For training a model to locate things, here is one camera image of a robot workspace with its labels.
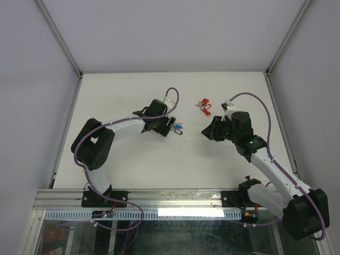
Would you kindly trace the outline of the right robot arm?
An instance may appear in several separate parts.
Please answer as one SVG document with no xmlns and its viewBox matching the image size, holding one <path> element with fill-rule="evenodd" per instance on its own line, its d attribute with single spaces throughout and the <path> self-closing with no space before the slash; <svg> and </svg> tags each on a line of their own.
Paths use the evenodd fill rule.
<svg viewBox="0 0 340 255">
<path fill-rule="evenodd" d="M 228 140 L 237 152 L 260 170 L 274 185 L 270 191 L 252 178 L 239 184 L 236 206 L 259 204 L 275 215 L 295 240 L 321 232 L 322 240 L 329 227 L 328 198 L 322 189 L 312 189 L 295 175 L 287 172 L 270 154 L 267 142 L 254 134 L 249 113 L 235 111 L 231 115 L 214 116 L 202 130 L 209 140 Z"/>
</svg>

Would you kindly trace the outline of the blue tag key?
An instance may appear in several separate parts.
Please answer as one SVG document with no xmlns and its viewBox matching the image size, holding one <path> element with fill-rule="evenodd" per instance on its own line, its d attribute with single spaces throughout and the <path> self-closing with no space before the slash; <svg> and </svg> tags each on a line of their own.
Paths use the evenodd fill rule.
<svg viewBox="0 0 340 255">
<path fill-rule="evenodd" d="M 183 134 L 183 129 L 184 127 L 182 123 L 174 123 L 171 128 L 171 130 L 178 135 Z"/>
</svg>

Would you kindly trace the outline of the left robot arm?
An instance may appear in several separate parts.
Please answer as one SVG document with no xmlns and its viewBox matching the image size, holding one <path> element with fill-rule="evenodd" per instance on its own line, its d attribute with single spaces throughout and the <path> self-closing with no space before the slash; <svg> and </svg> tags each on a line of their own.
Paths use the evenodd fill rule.
<svg viewBox="0 0 340 255">
<path fill-rule="evenodd" d="M 112 144 L 122 138 L 154 131 L 166 137 L 176 118 L 168 113 L 174 109 L 176 102 L 165 98 L 154 99 L 142 110 L 130 116 L 103 124 L 95 118 L 87 120 L 71 145 L 75 163 L 85 171 L 90 180 L 92 199 L 99 206 L 106 206 L 111 201 L 112 186 L 106 177 L 104 164 L 109 156 Z"/>
</svg>

